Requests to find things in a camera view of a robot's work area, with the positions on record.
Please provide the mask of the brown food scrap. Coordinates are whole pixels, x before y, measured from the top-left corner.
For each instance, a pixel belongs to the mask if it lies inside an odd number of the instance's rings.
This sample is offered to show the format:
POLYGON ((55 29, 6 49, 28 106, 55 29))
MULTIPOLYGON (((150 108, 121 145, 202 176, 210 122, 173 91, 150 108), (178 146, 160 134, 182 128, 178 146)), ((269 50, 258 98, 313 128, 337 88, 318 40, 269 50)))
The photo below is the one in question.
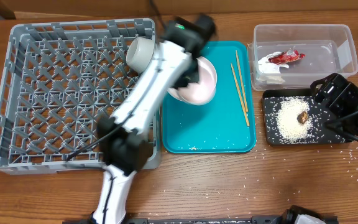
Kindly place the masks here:
POLYGON ((300 124, 305 124, 308 121, 308 113, 306 111, 302 111, 298 116, 297 120, 300 124))

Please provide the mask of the grey bowl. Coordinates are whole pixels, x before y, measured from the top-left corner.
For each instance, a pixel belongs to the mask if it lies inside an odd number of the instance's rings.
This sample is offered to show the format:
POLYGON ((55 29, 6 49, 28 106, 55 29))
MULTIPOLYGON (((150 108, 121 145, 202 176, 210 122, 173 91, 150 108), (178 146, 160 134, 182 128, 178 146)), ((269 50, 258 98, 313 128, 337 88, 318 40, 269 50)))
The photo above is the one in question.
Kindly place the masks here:
POLYGON ((126 63, 137 73, 142 73, 149 65, 154 54, 155 42, 150 39, 138 37, 130 44, 126 63))

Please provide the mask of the pile of white rice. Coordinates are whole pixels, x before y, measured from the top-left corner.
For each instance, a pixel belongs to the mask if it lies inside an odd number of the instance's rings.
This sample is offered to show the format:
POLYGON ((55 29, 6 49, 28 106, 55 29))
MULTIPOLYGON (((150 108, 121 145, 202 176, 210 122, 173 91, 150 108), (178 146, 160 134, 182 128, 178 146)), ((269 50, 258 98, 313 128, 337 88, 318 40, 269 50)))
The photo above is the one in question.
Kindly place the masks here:
POLYGON ((296 143, 310 136, 312 121, 308 118, 305 124, 300 124, 297 120, 297 116, 302 111, 308 113, 309 110, 310 104, 305 97, 287 97, 280 103, 276 117, 277 128, 285 142, 296 143))

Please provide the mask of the red snack wrapper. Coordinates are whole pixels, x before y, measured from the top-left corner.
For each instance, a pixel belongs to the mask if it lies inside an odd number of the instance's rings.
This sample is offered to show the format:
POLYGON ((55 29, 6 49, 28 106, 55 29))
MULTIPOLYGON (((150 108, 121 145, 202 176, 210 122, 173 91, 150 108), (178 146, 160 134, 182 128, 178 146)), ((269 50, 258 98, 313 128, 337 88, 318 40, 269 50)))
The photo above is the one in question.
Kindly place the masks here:
POLYGON ((299 51, 295 49, 287 50, 286 52, 281 52, 278 55, 268 58, 268 62, 274 63, 276 65, 291 63, 297 60, 304 58, 306 55, 299 53, 299 51))

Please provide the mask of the white napkin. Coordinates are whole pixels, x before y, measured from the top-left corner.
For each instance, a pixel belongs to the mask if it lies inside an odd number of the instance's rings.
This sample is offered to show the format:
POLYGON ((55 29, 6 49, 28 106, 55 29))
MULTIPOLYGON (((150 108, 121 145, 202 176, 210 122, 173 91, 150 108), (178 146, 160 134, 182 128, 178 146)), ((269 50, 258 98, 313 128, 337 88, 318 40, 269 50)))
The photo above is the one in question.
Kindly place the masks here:
POLYGON ((276 57, 279 54, 281 54, 281 52, 274 52, 266 55, 265 57, 262 57, 258 61, 259 72, 256 75, 257 81, 265 82, 266 84, 284 84, 285 81, 281 77, 280 69, 289 68, 289 65, 287 63, 277 65, 275 63, 269 62, 270 58, 276 57))

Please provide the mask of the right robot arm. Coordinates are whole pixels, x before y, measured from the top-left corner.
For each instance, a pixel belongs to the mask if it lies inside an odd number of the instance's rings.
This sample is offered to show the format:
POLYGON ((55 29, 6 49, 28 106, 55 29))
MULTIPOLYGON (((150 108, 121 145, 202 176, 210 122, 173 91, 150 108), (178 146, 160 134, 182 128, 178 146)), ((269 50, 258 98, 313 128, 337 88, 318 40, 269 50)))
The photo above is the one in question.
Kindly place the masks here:
POLYGON ((324 127, 345 139, 358 142, 358 87, 338 73, 310 85, 313 99, 324 104, 336 118, 324 127))

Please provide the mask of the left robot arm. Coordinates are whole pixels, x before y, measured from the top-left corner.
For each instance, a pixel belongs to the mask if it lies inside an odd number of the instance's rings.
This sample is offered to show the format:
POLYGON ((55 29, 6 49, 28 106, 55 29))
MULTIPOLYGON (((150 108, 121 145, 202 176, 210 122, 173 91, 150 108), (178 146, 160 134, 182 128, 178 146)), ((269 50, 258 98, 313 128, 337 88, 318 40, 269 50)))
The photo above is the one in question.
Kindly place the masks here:
POLYGON ((191 105, 213 99, 217 76, 201 51, 215 32, 213 19, 205 14, 194 22, 178 17, 168 23, 159 43, 138 37, 130 44, 126 63, 140 78, 113 114, 97 122, 104 175, 90 223, 124 220, 133 178, 154 153, 147 139, 149 125, 165 95, 191 105))

